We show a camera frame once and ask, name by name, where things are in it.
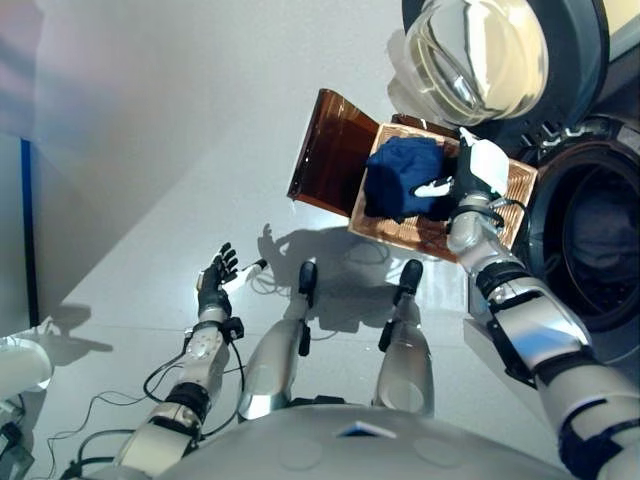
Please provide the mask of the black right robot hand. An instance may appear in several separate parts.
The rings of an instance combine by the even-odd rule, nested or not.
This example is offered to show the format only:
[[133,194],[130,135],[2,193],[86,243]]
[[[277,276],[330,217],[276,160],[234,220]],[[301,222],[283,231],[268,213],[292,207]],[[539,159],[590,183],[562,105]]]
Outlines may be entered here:
[[459,155],[453,176],[414,187],[417,198],[449,197],[459,204],[469,195],[489,201],[506,196],[510,160],[494,142],[481,139],[464,127],[459,128]]

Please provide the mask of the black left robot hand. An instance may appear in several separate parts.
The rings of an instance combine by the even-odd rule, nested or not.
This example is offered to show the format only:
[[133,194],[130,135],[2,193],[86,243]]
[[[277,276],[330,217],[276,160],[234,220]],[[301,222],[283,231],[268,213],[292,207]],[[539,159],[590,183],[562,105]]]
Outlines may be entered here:
[[237,252],[230,242],[214,254],[211,263],[199,273],[196,281],[198,314],[219,309],[231,316],[229,295],[262,273],[268,262],[260,258],[244,268],[238,267]]

